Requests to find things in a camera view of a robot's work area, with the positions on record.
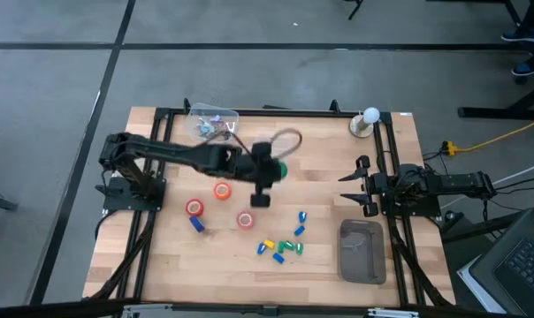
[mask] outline white ball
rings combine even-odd
[[[379,110],[375,107],[369,107],[363,112],[363,122],[365,124],[373,124],[379,120]]]

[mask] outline person's foot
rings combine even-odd
[[[534,65],[529,65],[528,61],[520,63],[511,72],[515,76],[529,76],[534,74]]]
[[[534,42],[534,27],[519,27],[513,32],[505,32],[500,38],[507,42]]]

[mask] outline green cap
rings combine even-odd
[[[288,168],[286,167],[286,164],[279,161],[278,166],[281,167],[281,180],[286,177],[286,174],[288,173]]]

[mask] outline desk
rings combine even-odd
[[[155,108],[132,108],[126,131],[149,136],[154,113]],[[171,141],[194,145],[197,142],[188,136],[185,119],[181,115],[174,117]],[[392,119],[400,161],[422,165],[414,119],[407,113],[393,113]],[[341,280],[337,274],[339,225],[344,219],[364,218],[355,202],[339,196],[359,193],[361,181],[337,180],[355,169],[359,155],[370,157],[370,173],[378,172],[373,137],[353,137],[347,129],[348,123],[348,118],[240,117],[238,136],[246,145],[251,145],[257,135],[269,136],[286,127],[298,129],[304,137],[301,148],[285,160],[288,176],[271,189],[271,206],[250,209],[256,213],[256,224],[249,231],[239,230],[235,217],[248,208],[253,185],[230,181],[232,196],[227,201],[218,201],[213,194],[217,179],[196,173],[190,167],[167,164],[164,173],[167,190],[163,208],[156,217],[141,300],[398,306],[392,250],[383,216],[372,217],[370,221],[383,225],[386,282],[354,284]],[[185,204],[192,198],[204,203],[202,221],[208,230],[205,235],[197,233],[188,221]],[[270,252],[257,255],[257,244],[264,239],[294,240],[293,231],[301,210],[308,212],[306,231],[301,235],[303,255],[285,252],[286,261],[282,265],[271,258]],[[121,262],[132,214],[119,211],[102,225],[84,296],[97,292]],[[422,217],[413,217],[412,225],[420,265],[443,296],[454,303],[438,228]],[[409,299],[414,302],[414,288],[406,264],[404,269]],[[136,272],[134,264],[126,296],[132,295]]]

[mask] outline laptop keyboard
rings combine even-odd
[[[534,244],[524,239],[507,257],[505,263],[534,288]]]

